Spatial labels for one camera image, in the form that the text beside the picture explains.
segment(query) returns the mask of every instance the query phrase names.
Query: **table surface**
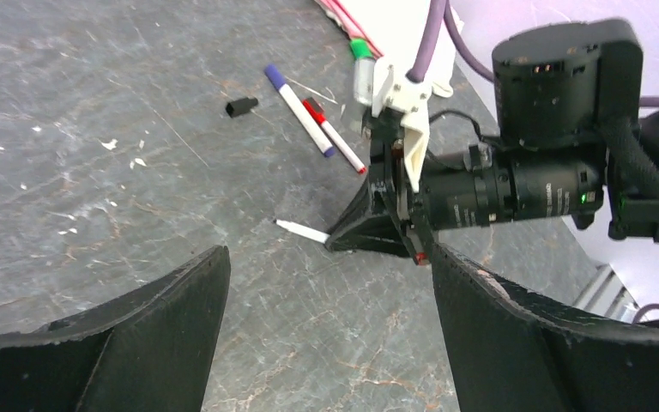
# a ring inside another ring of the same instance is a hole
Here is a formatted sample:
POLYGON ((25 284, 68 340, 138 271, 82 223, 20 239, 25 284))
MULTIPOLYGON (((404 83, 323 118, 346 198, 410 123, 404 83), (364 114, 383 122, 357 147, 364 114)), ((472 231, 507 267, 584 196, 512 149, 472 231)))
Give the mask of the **table surface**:
MULTIPOLYGON (((272 223, 328 227, 362 178, 321 157, 263 67, 277 64, 337 124, 351 59, 311 0, 0 2, 0 333, 228 245, 204 410, 457 409, 430 270, 332 254, 272 223), (246 95, 259 107, 228 118, 226 102, 246 95)), ((432 108, 493 130, 460 73, 453 85, 432 108)), ((367 142, 346 136, 365 158, 367 142)), ((432 148, 472 139, 447 119, 432 148)), ((441 240, 563 302, 595 272, 560 220, 441 240)))

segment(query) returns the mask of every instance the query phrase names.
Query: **white 3d-printed bracket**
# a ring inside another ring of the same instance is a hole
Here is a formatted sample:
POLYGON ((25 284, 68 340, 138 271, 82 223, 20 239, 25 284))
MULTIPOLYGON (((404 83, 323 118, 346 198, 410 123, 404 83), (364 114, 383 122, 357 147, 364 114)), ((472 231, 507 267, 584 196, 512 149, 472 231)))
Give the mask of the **white 3d-printed bracket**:
POLYGON ((389 57, 379 58, 375 64, 375 95, 372 100, 372 116, 379 116, 384 107, 405 113, 401 127, 403 139, 403 164, 410 187, 420 191, 420 173, 426 159, 431 126, 428 123, 428 98, 432 82, 413 83, 406 78, 408 69, 398 67, 389 57))

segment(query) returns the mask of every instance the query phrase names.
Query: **blue marker cap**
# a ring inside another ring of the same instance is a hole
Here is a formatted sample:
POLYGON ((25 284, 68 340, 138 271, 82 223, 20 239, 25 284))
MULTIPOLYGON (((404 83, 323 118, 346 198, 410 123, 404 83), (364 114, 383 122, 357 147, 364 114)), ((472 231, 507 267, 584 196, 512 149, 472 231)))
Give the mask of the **blue marker cap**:
POLYGON ((284 76, 281 75, 279 69, 277 69, 273 64, 266 66, 266 69, 263 70, 263 73, 269 78, 269 81, 274 85, 274 88, 277 91, 279 91, 282 86, 287 84, 284 76))

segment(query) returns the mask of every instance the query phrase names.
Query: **white marker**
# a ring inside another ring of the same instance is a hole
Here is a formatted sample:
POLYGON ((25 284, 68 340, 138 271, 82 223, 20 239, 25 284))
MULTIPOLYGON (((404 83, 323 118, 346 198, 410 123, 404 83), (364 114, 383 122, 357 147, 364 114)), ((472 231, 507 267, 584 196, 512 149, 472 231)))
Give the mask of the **white marker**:
POLYGON ((340 136, 339 133, 337 133, 337 130, 335 130, 334 127, 332 127, 332 124, 327 121, 327 118, 324 117, 324 110, 322 107, 317 103, 316 100, 313 98, 309 99, 304 99, 302 100, 302 104, 305 106, 305 109, 309 112, 311 115, 311 118, 314 119, 317 124, 319 124, 319 127, 324 130, 325 133, 327 133, 327 136, 329 136, 330 139, 332 139, 332 142, 337 145, 337 147, 340 149, 343 155, 348 158, 348 161, 353 165, 354 170, 357 171, 359 174, 363 174, 367 172, 367 167, 362 163, 359 157, 354 153, 354 151, 349 147, 347 142, 340 136))
POLYGON ((274 222, 276 223, 277 226, 284 227, 286 230, 288 230, 291 233, 298 234, 299 236, 314 240, 315 242, 319 242, 323 245, 324 242, 326 242, 327 239, 330 238, 330 236, 326 233, 320 232, 318 230, 314 230, 311 227, 302 226, 299 223, 294 223, 293 221, 276 220, 274 222))
POLYGON ((332 142, 324 135, 322 129, 314 123, 314 120, 311 118, 309 112, 302 106, 302 102, 299 101, 299 97, 294 93, 292 88, 287 84, 287 80, 284 79, 284 76, 281 75, 279 69, 276 68, 273 64, 266 66, 263 73, 269 78, 271 84, 274 85, 274 88, 277 92, 284 98, 284 101, 287 102, 289 108, 292 109, 294 116, 299 119, 302 126, 305 127, 307 133, 317 144, 317 147, 322 151, 324 157, 330 157, 335 154, 335 148, 332 146, 332 142))

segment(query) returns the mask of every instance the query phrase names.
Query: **red-capped marker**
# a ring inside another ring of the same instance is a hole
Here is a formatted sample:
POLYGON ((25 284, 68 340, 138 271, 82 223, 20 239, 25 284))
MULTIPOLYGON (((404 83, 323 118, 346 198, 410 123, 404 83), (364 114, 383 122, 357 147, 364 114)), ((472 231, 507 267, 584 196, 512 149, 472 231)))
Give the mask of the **red-capped marker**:
POLYGON ((353 165, 354 170, 357 171, 359 174, 363 174, 367 172, 367 167, 362 163, 359 157, 353 152, 353 150, 348 146, 348 144, 342 139, 342 136, 340 136, 339 133, 337 133, 337 130, 335 130, 334 127, 332 127, 332 124, 327 121, 326 118, 324 118, 324 110, 322 107, 317 103, 316 100, 313 98, 309 99, 304 99, 302 100, 302 105, 307 109, 309 114, 311 115, 311 118, 314 119, 317 124, 319 124, 319 127, 324 130, 324 133, 327 133, 327 136, 329 136, 329 139, 332 140, 332 142, 337 146, 338 149, 342 152, 343 155, 345 155, 346 158, 348 158, 348 161, 353 165))

